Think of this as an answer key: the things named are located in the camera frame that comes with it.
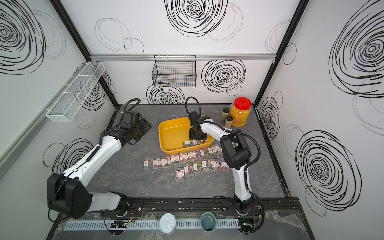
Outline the yellow plastic storage tray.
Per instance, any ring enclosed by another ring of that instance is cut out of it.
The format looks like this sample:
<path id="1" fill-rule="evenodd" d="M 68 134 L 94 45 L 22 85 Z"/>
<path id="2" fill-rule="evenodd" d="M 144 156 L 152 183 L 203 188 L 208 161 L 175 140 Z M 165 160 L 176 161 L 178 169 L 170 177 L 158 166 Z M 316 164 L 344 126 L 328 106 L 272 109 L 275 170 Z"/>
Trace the yellow plastic storage tray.
<path id="1" fill-rule="evenodd" d="M 167 155 L 172 155 L 209 147 L 214 142 L 215 139 L 207 135 L 204 143 L 184 148 L 184 141 L 189 141 L 190 128 L 190 121 L 187 117 L 161 122 L 158 127 L 161 150 Z"/>

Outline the second row clear clip box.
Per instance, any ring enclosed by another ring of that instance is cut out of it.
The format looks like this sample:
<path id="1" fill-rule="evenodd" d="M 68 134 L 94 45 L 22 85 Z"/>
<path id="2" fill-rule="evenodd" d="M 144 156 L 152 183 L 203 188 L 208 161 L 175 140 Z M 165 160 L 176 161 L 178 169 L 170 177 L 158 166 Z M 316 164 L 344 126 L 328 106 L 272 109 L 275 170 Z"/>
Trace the second row clear clip box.
<path id="1" fill-rule="evenodd" d="M 193 163 L 193 171 L 194 171 L 195 175 L 201 174 L 203 172 L 202 162 L 197 161 L 197 162 Z"/>

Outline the barcode paper clip box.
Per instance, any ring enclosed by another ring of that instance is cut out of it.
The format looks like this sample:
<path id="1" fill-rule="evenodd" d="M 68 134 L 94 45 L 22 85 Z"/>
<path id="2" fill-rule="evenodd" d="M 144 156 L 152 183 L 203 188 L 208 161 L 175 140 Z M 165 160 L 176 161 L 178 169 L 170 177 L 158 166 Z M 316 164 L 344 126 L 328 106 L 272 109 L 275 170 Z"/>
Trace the barcode paper clip box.
<path id="1" fill-rule="evenodd" d="M 193 165 L 189 164 L 189 165 L 184 166 L 184 173 L 185 173 L 186 178 L 194 177 L 195 174 L 194 174 L 194 170 L 193 170 Z"/>

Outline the second row red label box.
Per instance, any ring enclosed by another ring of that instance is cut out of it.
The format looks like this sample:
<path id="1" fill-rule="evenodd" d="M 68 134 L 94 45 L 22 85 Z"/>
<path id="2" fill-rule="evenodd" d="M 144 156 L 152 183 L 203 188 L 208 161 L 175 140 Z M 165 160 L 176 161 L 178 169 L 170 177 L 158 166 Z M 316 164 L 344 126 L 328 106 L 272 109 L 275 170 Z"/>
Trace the second row red label box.
<path id="1" fill-rule="evenodd" d="M 220 170 L 220 161 L 219 160 L 211 160 L 211 170 L 219 171 Z"/>

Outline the eleventh clear paper clip box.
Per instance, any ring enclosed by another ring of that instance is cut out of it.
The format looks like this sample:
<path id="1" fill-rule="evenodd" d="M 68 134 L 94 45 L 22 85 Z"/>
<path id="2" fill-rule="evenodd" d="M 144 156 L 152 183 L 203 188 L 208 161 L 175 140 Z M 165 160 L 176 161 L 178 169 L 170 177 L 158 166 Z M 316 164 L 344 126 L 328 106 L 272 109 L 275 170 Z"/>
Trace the eleventh clear paper clip box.
<path id="1" fill-rule="evenodd" d="M 144 160 L 144 169 L 145 170 L 153 169 L 153 159 L 152 158 L 146 158 Z"/>

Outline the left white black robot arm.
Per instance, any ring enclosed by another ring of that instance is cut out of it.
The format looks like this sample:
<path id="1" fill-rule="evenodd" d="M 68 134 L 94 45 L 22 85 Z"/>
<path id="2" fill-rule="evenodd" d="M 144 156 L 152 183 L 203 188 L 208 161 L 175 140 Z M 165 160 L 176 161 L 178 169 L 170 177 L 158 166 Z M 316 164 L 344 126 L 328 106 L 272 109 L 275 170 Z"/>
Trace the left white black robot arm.
<path id="1" fill-rule="evenodd" d="M 47 180 L 49 210 L 79 219 L 89 212 L 110 211 L 123 217 L 129 211 L 127 197 L 118 192 L 90 193 L 87 185 L 107 160 L 126 144 L 135 145 L 152 125 L 141 114 L 124 111 L 120 121 L 102 131 L 99 143 L 72 167 Z"/>

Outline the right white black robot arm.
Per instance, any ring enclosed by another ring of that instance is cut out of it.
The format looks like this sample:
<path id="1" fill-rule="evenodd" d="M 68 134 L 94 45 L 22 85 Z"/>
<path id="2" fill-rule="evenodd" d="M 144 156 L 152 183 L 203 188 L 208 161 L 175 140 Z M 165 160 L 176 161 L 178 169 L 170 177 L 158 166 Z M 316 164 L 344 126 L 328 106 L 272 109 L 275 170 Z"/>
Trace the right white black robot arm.
<path id="1" fill-rule="evenodd" d="M 200 116 L 196 111 L 188 112 L 187 116 L 192 140 L 203 141 L 210 135 L 220 142 L 224 160 L 234 176 L 237 212 L 241 215 L 247 214 L 256 197 L 249 186 L 248 168 L 260 158 L 259 144 L 242 131 L 224 128 L 208 116 Z"/>

